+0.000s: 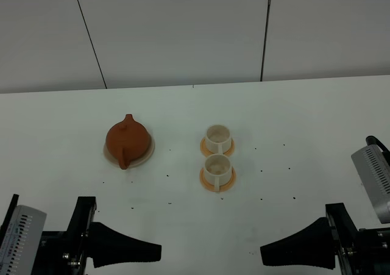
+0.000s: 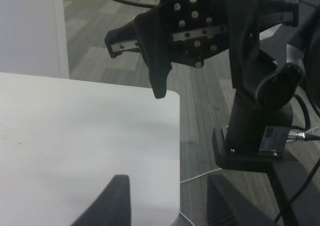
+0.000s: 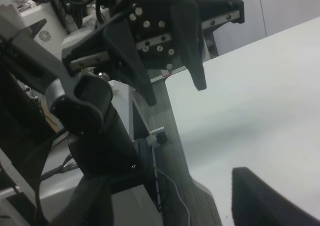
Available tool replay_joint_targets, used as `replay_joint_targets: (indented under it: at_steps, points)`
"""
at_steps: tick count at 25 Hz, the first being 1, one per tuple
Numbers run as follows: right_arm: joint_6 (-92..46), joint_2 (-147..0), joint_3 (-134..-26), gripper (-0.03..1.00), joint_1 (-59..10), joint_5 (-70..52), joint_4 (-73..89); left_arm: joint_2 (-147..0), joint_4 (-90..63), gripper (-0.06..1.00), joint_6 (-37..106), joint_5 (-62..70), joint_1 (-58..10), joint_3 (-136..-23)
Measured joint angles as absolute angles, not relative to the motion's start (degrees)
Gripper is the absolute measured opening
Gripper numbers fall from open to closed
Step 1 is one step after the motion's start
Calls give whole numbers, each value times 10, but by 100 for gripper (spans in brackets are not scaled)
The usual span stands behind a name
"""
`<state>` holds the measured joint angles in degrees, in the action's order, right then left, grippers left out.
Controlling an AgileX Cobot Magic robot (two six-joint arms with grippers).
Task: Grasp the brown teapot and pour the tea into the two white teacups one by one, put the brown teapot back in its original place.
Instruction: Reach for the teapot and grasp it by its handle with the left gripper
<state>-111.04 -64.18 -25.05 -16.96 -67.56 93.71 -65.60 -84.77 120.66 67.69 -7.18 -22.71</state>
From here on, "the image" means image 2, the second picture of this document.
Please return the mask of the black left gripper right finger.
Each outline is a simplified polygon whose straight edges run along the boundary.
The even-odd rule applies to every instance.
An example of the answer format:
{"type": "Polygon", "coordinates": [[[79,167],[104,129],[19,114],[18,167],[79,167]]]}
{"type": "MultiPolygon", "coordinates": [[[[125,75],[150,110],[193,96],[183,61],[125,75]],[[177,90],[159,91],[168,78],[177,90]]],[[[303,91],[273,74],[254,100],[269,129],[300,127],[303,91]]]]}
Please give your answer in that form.
{"type": "Polygon", "coordinates": [[[208,225],[275,225],[222,175],[210,175],[207,185],[208,225]]]}

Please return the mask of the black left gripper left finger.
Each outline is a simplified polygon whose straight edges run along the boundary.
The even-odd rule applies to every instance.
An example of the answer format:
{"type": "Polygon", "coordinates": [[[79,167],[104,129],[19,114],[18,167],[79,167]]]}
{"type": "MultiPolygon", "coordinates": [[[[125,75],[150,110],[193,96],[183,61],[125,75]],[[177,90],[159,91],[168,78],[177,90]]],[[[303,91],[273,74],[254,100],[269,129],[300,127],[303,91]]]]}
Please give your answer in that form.
{"type": "Polygon", "coordinates": [[[130,226],[130,224],[130,178],[128,175],[115,175],[73,226],[130,226]]]}

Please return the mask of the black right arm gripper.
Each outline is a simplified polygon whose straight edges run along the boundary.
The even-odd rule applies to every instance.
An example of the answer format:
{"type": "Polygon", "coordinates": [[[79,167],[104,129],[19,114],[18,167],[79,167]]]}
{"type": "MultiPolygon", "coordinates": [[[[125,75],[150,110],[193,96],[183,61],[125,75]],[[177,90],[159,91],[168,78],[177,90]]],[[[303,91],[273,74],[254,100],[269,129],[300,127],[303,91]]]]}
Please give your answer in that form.
{"type": "Polygon", "coordinates": [[[298,25],[297,0],[163,0],[104,41],[112,58],[142,54],[157,99],[166,96],[172,63],[200,67],[225,50],[232,86],[252,91],[260,33],[278,24],[298,25]]]}

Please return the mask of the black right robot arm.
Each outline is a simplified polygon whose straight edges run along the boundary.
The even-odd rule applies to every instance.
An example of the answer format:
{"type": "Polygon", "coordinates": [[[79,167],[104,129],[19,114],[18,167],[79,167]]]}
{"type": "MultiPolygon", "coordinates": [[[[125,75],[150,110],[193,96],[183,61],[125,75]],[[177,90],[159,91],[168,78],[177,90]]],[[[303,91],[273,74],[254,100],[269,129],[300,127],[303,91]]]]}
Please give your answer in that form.
{"type": "Polygon", "coordinates": [[[160,0],[108,31],[109,55],[141,53],[157,99],[173,63],[201,68],[229,52],[235,89],[227,127],[213,129],[216,165],[265,173],[285,225],[319,225],[320,193],[286,141],[314,140],[293,126],[290,103],[302,87],[320,108],[320,0],[160,0]]]}

